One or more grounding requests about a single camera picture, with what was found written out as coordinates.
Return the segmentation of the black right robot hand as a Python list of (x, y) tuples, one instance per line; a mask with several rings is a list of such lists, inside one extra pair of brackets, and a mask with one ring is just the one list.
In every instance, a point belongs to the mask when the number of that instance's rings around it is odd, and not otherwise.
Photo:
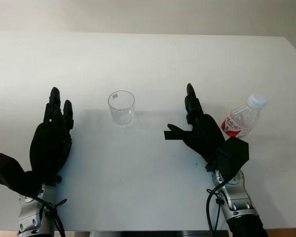
[(200, 154), (206, 161), (206, 170), (212, 172), (217, 169), (216, 149), (224, 141), (224, 136), (215, 120), (202, 110), (192, 85), (186, 87), (185, 109), (186, 121), (192, 126), (191, 131), (168, 124), (169, 131), (164, 131), (166, 140), (182, 140), (188, 147)]

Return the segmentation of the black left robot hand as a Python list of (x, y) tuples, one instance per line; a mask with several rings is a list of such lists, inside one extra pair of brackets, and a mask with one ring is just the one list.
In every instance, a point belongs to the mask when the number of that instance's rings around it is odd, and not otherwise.
[(32, 172), (45, 183), (62, 181), (58, 172), (64, 166), (72, 146), (73, 109), (69, 100), (61, 109), (60, 91), (53, 87), (46, 104), (43, 122), (36, 128), (30, 146)]

